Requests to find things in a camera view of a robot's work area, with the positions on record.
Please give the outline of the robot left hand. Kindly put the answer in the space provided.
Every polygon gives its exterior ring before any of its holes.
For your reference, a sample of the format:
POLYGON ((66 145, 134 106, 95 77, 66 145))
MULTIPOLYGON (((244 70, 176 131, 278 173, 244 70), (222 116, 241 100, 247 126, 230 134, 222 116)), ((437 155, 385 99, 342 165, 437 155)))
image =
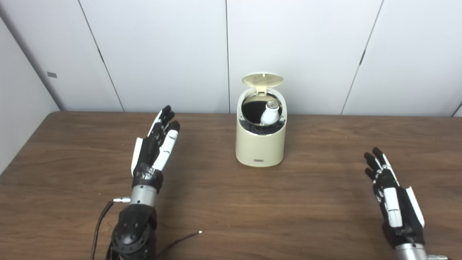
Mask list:
POLYGON ((137 138, 132 157, 132 187, 148 186, 157 194, 163 186, 163 169, 170 158, 180 132, 180 123, 173 120, 175 112, 164 107, 152 122, 145 138, 137 138))

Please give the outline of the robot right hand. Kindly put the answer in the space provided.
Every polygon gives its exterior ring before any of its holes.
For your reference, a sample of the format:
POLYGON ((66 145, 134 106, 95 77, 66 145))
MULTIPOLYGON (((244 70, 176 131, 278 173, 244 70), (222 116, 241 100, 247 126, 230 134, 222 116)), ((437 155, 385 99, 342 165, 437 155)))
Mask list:
POLYGON ((382 230, 388 244, 393 249, 403 244, 425 245, 425 221, 412 188, 400 185, 391 163, 378 147, 363 156, 368 164, 365 174, 371 179, 379 202, 382 230))

